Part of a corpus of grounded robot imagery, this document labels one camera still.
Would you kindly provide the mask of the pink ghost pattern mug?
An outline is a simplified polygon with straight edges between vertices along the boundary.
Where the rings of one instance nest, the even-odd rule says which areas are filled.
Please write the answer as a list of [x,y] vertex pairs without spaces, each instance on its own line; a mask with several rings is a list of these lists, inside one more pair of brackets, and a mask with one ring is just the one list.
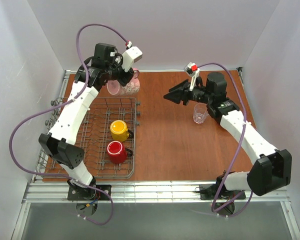
[[110,80],[106,84],[107,91],[114,97],[136,95],[140,90],[140,71],[133,68],[133,77],[126,86],[120,85],[117,80]]

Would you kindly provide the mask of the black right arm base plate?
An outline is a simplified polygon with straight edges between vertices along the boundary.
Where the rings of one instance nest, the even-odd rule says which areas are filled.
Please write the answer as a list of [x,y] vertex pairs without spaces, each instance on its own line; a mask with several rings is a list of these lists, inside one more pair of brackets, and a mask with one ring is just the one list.
[[[200,195],[201,200],[213,200],[217,193],[218,187],[215,184],[200,184],[194,190],[195,193]],[[221,190],[218,195],[218,200],[231,200],[240,193],[239,190]]]

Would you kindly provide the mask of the clear glass cup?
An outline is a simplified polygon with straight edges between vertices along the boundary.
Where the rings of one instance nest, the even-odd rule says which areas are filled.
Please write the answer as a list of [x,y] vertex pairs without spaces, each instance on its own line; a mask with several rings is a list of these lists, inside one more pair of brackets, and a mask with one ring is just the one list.
[[202,124],[209,116],[207,106],[204,103],[198,103],[194,106],[193,121],[197,124]]

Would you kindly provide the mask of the aluminium frame rail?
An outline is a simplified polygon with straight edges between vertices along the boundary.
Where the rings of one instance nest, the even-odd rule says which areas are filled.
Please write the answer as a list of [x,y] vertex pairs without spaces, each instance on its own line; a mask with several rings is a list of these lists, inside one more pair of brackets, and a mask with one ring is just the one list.
[[[212,181],[104,181],[111,185],[114,203],[199,203],[195,193],[199,185],[211,185]],[[69,203],[69,185],[64,182],[35,182],[26,187],[23,203]]]

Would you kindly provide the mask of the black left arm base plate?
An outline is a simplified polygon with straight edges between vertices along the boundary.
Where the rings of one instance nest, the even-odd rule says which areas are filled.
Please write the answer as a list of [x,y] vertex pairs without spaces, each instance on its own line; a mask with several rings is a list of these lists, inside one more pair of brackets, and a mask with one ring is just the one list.
[[68,201],[93,201],[93,200],[107,201],[109,200],[109,198],[104,193],[100,193],[99,191],[95,191],[90,188],[80,188],[80,187],[70,185],[68,190],[67,200]]

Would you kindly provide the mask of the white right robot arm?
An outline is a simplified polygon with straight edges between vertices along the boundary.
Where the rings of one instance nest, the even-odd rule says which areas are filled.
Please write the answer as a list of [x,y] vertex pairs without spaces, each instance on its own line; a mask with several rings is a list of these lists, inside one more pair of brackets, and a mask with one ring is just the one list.
[[209,73],[206,84],[199,76],[184,80],[169,89],[164,99],[184,105],[189,101],[206,104],[208,114],[230,133],[249,157],[250,171],[230,172],[217,178],[221,194],[251,191],[263,196],[291,183],[292,155],[287,149],[279,150],[270,144],[244,119],[242,110],[227,97],[227,81],[222,73]]

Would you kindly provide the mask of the bright red mug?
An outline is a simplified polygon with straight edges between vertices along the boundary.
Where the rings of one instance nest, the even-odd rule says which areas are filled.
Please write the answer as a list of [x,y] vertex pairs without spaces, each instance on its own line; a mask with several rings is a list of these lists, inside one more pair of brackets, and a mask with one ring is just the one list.
[[106,152],[109,160],[113,164],[122,164],[128,157],[132,157],[134,154],[134,152],[126,148],[122,142],[116,140],[111,141],[107,145]]

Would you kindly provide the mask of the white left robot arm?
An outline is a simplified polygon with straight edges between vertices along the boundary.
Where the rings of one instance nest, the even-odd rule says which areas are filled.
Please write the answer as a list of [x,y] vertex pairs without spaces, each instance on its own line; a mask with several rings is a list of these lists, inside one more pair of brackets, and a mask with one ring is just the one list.
[[124,53],[111,44],[96,44],[94,55],[78,68],[68,100],[55,124],[38,139],[47,155],[67,172],[68,184],[84,199],[95,196],[96,179],[84,164],[84,149],[75,145],[80,126],[101,88],[108,81],[126,86],[134,76],[133,64],[142,56],[142,51],[131,42]]

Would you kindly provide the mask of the yellow mug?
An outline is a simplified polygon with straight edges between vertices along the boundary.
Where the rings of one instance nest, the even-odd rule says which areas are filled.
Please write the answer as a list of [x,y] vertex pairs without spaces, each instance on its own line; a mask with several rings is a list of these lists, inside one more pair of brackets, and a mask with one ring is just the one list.
[[110,124],[110,132],[112,139],[119,142],[124,142],[134,138],[134,133],[129,130],[127,124],[123,120],[115,120]]

